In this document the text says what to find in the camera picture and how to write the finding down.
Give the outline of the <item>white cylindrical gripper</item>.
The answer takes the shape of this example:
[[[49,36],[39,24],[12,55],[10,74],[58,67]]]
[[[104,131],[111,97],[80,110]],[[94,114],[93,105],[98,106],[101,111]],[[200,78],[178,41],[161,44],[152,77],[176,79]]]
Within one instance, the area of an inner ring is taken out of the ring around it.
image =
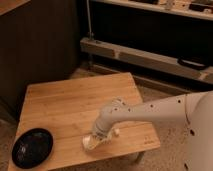
[[[91,142],[98,144],[100,137],[104,137],[102,139],[104,142],[110,141],[113,138],[113,133],[110,130],[114,124],[115,120],[111,116],[99,115],[92,126]]]

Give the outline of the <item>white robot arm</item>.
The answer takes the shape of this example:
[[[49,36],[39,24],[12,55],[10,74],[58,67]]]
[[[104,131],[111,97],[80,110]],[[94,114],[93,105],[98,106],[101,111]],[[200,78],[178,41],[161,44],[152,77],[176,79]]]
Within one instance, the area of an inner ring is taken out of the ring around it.
[[[124,121],[183,121],[190,125],[185,164],[188,171],[213,171],[213,91],[172,96],[127,105],[115,99],[100,109],[92,137],[96,147],[112,127]]]

